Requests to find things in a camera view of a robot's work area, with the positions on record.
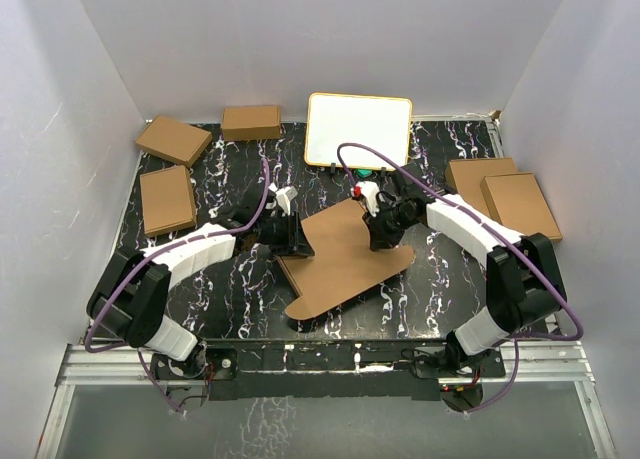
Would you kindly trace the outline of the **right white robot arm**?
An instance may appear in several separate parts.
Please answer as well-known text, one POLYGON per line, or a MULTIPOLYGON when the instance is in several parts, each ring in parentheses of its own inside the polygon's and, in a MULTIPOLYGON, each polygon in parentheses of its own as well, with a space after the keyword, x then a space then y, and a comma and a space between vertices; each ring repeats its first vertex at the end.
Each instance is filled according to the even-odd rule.
POLYGON ((351 188, 365 210, 373 251, 396 248, 405 232, 423 224, 459 245, 485 272, 485 305, 451 331, 442 350, 411 354, 438 371, 475 367, 490 349, 561 310, 566 293, 551 240, 506 228, 471 207, 460 195, 419 183, 404 166, 392 175, 394 189, 371 181, 351 188))

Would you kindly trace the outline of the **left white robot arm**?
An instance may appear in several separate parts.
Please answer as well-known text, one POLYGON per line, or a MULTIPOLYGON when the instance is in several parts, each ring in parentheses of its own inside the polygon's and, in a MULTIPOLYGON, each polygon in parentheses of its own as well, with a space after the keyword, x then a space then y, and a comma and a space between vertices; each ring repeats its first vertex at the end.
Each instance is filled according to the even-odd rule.
POLYGON ((206 368, 206 345, 165 313, 169 292, 180 282, 214 264, 226 262, 254 245, 277 256, 312 257, 299 214, 269 202, 239 206, 220 221, 163 247, 114 252, 86 312, 92 320, 131 348, 144 347, 167 358, 172 372, 194 378, 206 368))

